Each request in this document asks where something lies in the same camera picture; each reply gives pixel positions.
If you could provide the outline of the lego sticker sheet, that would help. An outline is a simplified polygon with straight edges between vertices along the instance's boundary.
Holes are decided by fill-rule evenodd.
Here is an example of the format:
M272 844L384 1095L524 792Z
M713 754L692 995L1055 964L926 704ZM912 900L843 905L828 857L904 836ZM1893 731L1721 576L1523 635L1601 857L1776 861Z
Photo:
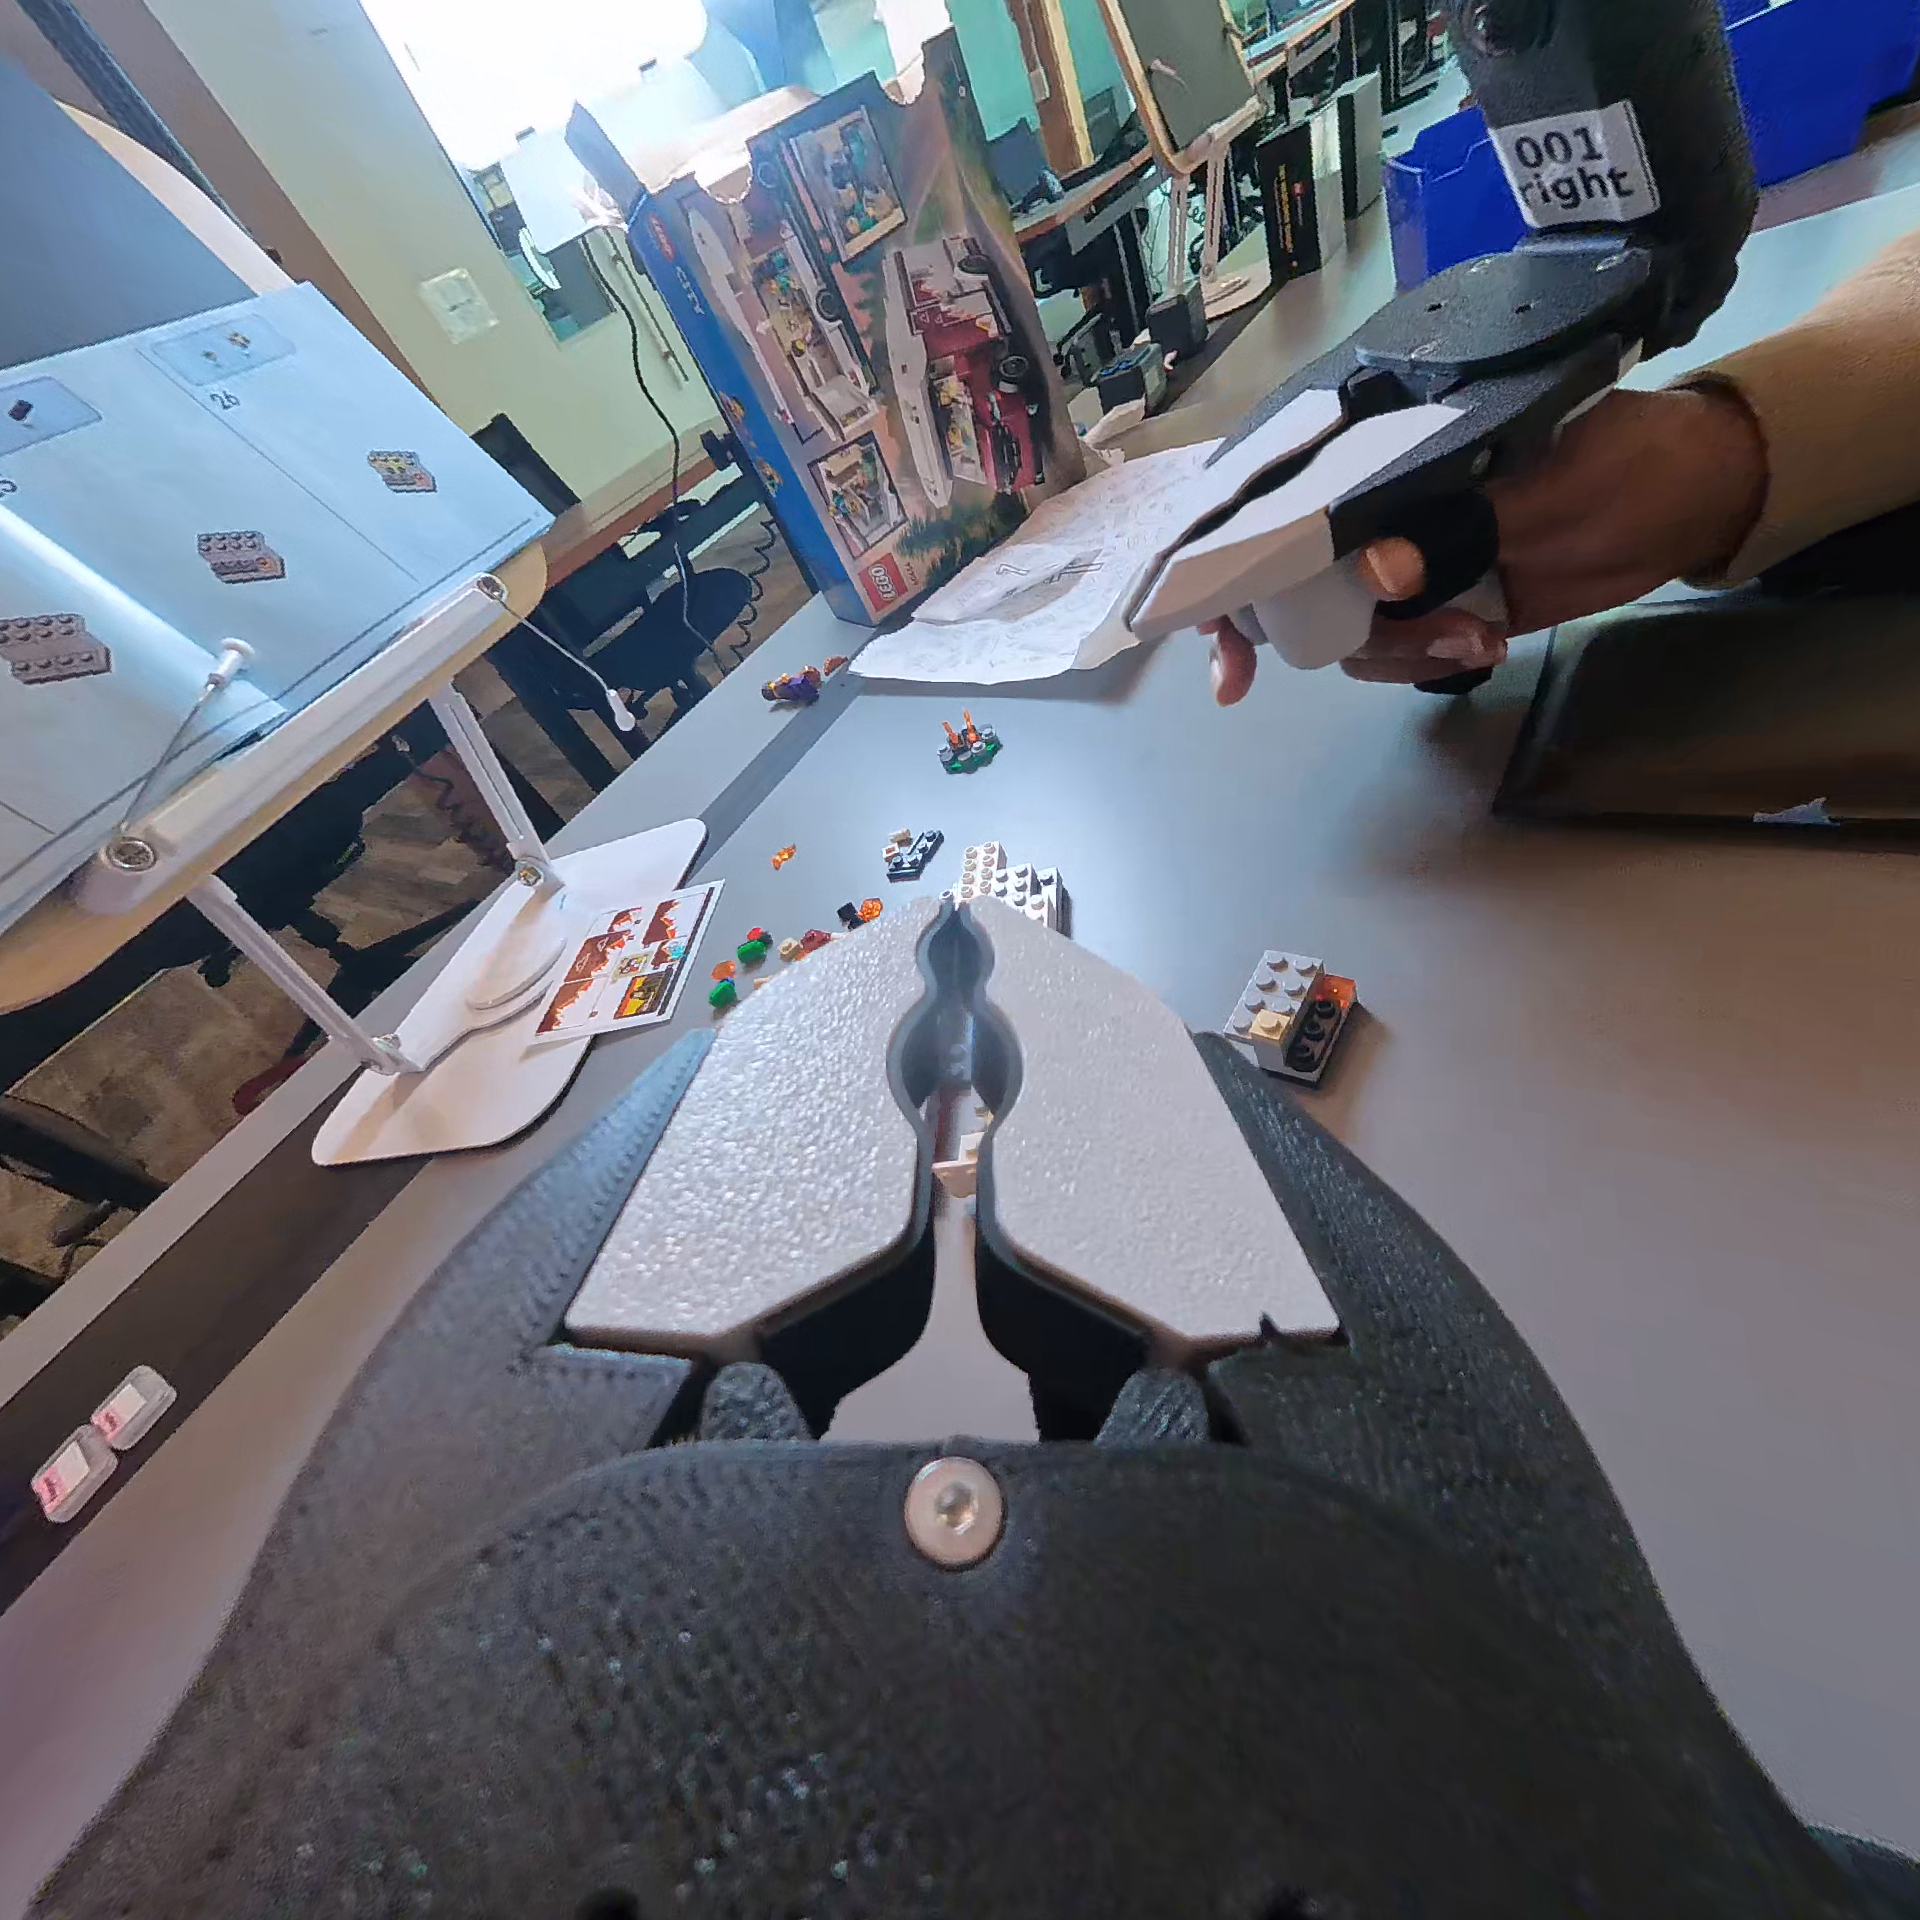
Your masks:
M593 1041L669 1019L723 890L724 883L709 881L597 915L543 999L534 1045Z

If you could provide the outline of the person's right forearm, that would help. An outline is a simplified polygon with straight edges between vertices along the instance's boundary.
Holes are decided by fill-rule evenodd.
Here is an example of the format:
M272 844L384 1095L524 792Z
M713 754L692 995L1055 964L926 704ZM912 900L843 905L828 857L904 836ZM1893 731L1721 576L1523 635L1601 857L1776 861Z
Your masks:
M1886 244L1793 325L1672 386L1741 407L1767 469L1744 541L1688 573L1688 585L1751 583L1822 540L1913 508L1917 232Z

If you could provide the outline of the person's right hand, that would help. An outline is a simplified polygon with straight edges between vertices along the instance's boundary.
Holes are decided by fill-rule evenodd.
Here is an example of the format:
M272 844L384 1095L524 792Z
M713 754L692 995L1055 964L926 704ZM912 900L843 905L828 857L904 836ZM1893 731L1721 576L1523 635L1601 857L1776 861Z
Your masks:
M1488 489L1503 617L1375 615L1342 673L1425 684L1493 671L1512 635L1713 573L1758 524L1767 488L1767 445L1734 388L1613 391L1548 457Z

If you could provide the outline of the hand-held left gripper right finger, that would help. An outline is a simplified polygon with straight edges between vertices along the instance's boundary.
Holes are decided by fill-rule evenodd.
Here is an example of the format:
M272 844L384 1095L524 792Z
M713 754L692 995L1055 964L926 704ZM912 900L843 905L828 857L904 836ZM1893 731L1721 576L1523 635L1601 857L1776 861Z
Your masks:
M1166 1361L1333 1337L1336 1311L1187 1023L1007 904L960 921L981 956L993 1251Z

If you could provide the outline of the blue plastic bin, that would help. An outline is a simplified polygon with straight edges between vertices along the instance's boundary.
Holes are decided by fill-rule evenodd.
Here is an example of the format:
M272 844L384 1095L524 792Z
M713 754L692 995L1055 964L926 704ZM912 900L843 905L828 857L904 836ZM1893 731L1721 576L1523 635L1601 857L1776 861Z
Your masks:
M1759 188L1848 155L1872 112L1915 100L1915 3L1718 5ZM1481 112L1465 108L1385 162L1400 290L1524 233Z

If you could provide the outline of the black printed box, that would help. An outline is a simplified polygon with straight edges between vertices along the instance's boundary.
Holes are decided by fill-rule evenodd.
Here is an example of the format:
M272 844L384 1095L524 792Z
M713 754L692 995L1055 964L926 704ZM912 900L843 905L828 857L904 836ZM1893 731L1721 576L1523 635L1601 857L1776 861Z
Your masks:
M1382 138L1382 83L1366 72L1256 145L1273 287L1321 273L1347 247L1348 227L1380 202Z

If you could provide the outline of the colourful lego set box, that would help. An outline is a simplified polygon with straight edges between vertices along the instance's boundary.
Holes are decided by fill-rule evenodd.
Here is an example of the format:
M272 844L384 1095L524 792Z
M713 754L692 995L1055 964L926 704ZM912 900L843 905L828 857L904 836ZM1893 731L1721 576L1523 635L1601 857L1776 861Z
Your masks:
M629 239L829 608L875 628L1087 475L956 32L729 112Z

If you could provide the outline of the long grey lego build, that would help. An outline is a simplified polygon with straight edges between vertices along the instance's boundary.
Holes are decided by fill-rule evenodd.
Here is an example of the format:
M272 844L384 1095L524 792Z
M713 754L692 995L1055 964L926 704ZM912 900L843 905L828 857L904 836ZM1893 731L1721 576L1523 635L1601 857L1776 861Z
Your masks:
M979 899L998 900L1063 938L1071 936L1071 900L1059 868L1011 859L998 842L964 848L958 881L941 892L941 900L953 905ZM953 1203L971 1203L976 1196L979 1152L991 1120L991 1105L974 1093L968 1080L960 1081L950 1122L943 1122L943 1152L933 1165Z

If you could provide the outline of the small grey lego assembly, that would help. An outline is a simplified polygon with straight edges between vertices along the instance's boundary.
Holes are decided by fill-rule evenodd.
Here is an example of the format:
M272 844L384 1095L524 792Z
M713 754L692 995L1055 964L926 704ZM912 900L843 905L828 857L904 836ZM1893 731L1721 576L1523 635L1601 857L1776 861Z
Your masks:
M1299 952L1263 952L1221 1033L1256 1071L1318 1089L1360 1007L1358 984Z

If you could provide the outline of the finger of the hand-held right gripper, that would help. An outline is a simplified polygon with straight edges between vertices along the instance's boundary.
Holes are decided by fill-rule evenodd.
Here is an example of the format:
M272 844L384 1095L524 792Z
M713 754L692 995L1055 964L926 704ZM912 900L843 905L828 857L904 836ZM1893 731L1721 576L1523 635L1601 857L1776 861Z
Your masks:
M1360 643L1375 597L1358 553L1413 540L1475 498L1481 442L1444 400L1347 417L1309 459L1268 474L1223 512L1204 512L1168 552L1128 613L1139 641L1227 617L1256 643Z
M1199 474L1199 511L1223 512L1296 459L1309 459L1347 425L1340 391L1302 391L1248 433L1221 442Z

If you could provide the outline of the pile of lego pieces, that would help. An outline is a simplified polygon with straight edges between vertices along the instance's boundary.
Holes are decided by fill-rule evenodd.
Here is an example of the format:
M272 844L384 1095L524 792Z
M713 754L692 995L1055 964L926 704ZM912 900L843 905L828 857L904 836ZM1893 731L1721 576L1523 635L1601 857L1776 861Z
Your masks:
M773 871L771 852L795 844L798 855ZM885 923L926 890L943 848L943 829L912 823L886 836L871 834L831 848L823 832L809 840L750 844L750 859L716 881L724 890L710 917L710 969L699 987L710 1019L784 969Z

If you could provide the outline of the white book stand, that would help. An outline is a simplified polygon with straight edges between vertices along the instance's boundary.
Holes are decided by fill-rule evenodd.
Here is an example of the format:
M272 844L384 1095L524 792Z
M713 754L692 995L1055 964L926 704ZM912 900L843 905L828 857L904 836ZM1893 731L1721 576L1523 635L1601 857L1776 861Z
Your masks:
M228 257L189 232L176 207L134 177L116 148L87 132L11 65L4 65L1 202L4 378L62 352L275 296L253 293ZM4 925L4 1009L47 999L94 967L94 949L110 954L168 905L189 900L360 1068L315 1137L315 1163L399 1161L499 1146L545 1116L597 1039L534 1045L543 999L597 915L680 890L703 850L707 826L683 819L573 855L556 855L543 844L454 687L468 660L520 620L507 580L517 560L540 560L540 546L499 564L499 617L454 657L452 674L416 699L396 699L351 731L294 785L288 802L261 809L152 896L121 913L91 913L75 888L63 888ZM300 969L261 915L243 905L222 866L420 704L438 720L492 811L511 879L396 1033L377 1036Z

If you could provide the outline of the black office chair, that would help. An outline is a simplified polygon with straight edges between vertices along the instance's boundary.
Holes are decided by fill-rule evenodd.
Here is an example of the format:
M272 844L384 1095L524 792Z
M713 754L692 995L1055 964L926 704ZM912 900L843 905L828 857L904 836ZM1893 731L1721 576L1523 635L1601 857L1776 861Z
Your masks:
M761 506L732 436L703 433L703 452L727 479L718 492L660 508L639 527L651 541L638 553L617 538L593 549L486 653L591 794L617 777L620 761L588 739L582 719L605 720L627 761L639 756L639 728L623 728L609 697L620 695L631 714L662 690L679 712L696 704L707 690L696 663L713 657L751 602L751 583L736 567L680 567L696 545Z

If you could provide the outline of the printed white paper bag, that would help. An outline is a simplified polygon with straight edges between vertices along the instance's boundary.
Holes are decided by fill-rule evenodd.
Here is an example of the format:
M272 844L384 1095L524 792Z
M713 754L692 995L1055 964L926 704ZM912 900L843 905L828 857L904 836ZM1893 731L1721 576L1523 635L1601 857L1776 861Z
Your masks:
M1136 643L1128 613L1168 552L1207 512L1201 475L1221 440L1101 466L1045 498L964 564L899 631L849 663L864 681L990 689L1089 671Z

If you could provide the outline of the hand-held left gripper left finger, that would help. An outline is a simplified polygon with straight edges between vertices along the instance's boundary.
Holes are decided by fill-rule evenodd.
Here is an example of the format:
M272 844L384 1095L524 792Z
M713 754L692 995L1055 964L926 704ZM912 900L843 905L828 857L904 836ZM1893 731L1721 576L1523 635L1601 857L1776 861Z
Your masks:
M750 1357L918 1247L931 1177L903 1045L949 915L915 896L720 1023L564 1312L576 1346Z

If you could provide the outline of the instruction booklet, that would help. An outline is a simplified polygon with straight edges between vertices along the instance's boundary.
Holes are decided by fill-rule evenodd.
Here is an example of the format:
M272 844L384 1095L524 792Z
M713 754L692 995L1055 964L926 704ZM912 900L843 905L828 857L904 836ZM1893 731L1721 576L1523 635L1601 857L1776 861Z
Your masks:
M1 915L152 896L452 674L552 522L305 287L4 378Z

